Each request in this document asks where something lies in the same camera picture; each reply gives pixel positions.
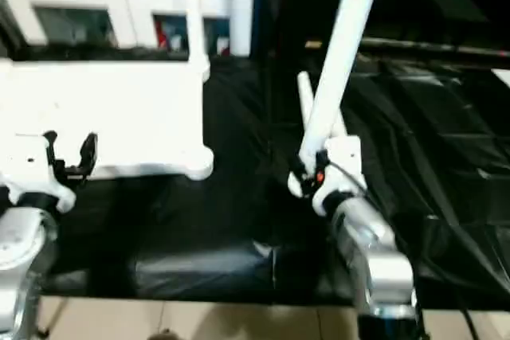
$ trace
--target black clamp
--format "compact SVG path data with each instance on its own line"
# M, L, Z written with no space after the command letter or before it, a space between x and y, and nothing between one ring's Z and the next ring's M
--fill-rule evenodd
M57 181L71 190L84 185L96 165L97 134L89 133L81 145L81 160L78 166L66 166L63 159L55 158L54 143L57 140L57 133L55 131L47 131L43 135L49 142L47 150L48 160L49 164L53 167Z
M291 172L294 173L301 185L301 192L304 198L311 198L324 182L324 171L329 165L328 152L321 150L316 154L316 172L313 177L309 177L301 159L296 157L292 160Z

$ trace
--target red object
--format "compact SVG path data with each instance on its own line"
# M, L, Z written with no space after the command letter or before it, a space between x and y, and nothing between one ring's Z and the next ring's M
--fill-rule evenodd
M167 42L167 36L163 32L162 22L157 21L155 23L155 27L156 27L156 36L158 37L158 47L166 48L168 46L168 42Z

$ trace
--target tiled floor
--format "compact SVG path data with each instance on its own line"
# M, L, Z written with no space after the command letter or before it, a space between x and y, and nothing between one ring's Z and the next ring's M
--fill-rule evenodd
M473 313L483 340L510 340L510 314ZM40 324L50 340L146 340L166 328L182 340L351 340L355 312L334 307L162 303L44 298ZM426 312L433 340L468 340L457 312Z

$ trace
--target black tablecloth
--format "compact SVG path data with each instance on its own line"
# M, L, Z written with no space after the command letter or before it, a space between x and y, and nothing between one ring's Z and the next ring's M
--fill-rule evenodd
M294 79L283 65L213 61L204 85L213 174L89 182L61 221L46 292L348 304L325 222L286 189L303 132ZM458 292L472 308L510 307L508 105L510 89L491 72L359 62L351 76L345 120L362 139L372 197L414 254L426 307L458 307Z

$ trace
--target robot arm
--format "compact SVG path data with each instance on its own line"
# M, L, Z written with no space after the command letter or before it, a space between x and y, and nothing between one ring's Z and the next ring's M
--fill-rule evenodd
M56 258L57 222L76 201L72 188L90 173L97 137L82 146L79 166L54 158L56 134L7 135L0 148L0 176L13 207L0 215L0 339L36 333L41 280Z
M308 74L297 77L304 137L288 188L328 220L351 275L360 338L424 338L410 261L365 198L361 143L339 112L372 2L340 0L315 99Z

